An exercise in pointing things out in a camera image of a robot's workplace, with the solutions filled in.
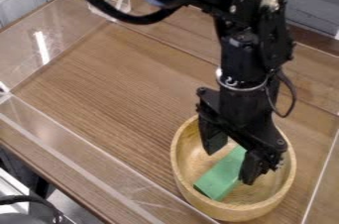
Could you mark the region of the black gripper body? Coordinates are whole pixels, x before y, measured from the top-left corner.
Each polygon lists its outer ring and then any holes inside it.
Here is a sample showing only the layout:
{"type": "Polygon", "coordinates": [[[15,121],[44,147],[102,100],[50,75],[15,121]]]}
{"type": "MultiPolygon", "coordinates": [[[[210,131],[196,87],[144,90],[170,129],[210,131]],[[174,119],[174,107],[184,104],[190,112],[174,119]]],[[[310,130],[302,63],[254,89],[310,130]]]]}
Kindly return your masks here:
{"type": "Polygon", "coordinates": [[[279,83],[271,82],[251,91],[200,87],[196,92],[198,114],[219,124],[247,151],[261,152],[269,170],[278,169],[287,151],[287,142],[273,122],[278,90],[279,83]]]}

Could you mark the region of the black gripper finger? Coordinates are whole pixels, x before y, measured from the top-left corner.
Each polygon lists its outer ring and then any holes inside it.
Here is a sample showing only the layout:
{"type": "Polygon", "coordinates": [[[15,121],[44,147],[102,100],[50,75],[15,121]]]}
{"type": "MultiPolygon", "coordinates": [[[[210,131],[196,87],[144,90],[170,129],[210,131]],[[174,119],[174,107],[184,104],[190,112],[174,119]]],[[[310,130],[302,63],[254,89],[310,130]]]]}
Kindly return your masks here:
{"type": "Polygon", "coordinates": [[[253,185],[257,178],[266,174],[269,171],[269,162],[263,158],[259,151],[251,150],[246,152],[246,158],[242,164],[239,180],[247,184],[253,185]]]}
{"type": "Polygon", "coordinates": [[[229,134],[219,124],[199,115],[199,132],[206,153],[211,156],[229,143],[229,134]]]}

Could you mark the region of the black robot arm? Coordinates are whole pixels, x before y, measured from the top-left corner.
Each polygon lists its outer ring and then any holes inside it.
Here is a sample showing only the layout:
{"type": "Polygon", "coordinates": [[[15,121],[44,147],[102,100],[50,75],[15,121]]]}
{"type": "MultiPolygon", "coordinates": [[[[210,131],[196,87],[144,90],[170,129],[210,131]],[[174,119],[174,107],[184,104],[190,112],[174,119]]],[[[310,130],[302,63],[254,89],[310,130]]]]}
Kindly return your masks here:
{"type": "Polygon", "coordinates": [[[150,25],[194,6],[214,19],[222,46],[218,89],[198,89],[199,131],[206,152],[214,154],[235,140],[246,149],[239,180],[251,185],[275,170],[287,142],[273,122],[286,117],[275,106],[279,86],[289,85],[283,65],[293,60],[295,42],[286,24],[286,0],[147,0],[158,10],[131,15],[104,0],[86,0],[116,20],[150,25]]]}

